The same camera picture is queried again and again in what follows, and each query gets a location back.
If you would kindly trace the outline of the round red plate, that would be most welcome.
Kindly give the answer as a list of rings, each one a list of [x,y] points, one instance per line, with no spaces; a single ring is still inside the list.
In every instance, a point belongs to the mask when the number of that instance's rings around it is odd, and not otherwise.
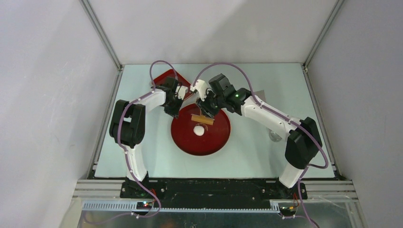
[[[179,112],[171,123],[174,143],[187,154],[205,156],[224,147],[231,132],[230,120],[224,111],[213,118],[202,115],[196,104],[190,104]]]

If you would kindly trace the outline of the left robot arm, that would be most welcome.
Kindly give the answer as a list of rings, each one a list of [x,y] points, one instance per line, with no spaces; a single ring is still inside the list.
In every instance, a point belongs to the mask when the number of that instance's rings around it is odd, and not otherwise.
[[[144,181],[148,171],[143,161],[141,142],[145,136],[146,114],[157,107],[178,118],[188,87],[174,77],[168,77],[161,85],[154,85],[147,94],[131,102],[115,103],[109,135],[123,150],[127,165],[127,178],[135,181],[132,192],[139,198],[148,196],[150,184]]]

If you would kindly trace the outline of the wooden dough roller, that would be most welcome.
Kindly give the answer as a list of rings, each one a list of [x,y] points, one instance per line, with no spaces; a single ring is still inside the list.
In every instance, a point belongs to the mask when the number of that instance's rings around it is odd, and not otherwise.
[[[214,119],[204,116],[201,109],[199,109],[198,114],[191,114],[191,120],[201,124],[207,124],[207,125],[214,124]]]

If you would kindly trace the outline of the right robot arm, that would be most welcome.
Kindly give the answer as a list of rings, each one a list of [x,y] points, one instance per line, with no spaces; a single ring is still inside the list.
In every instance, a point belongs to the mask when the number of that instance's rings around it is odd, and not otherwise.
[[[286,167],[279,176],[277,194],[284,199],[296,191],[295,184],[311,160],[322,149],[318,126],[310,117],[298,119],[263,102],[246,88],[235,89],[224,74],[208,82],[196,80],[190,87],[197,93],[197,106],[203,115],[214,118],[221,109],[252,119],[286,142]]]

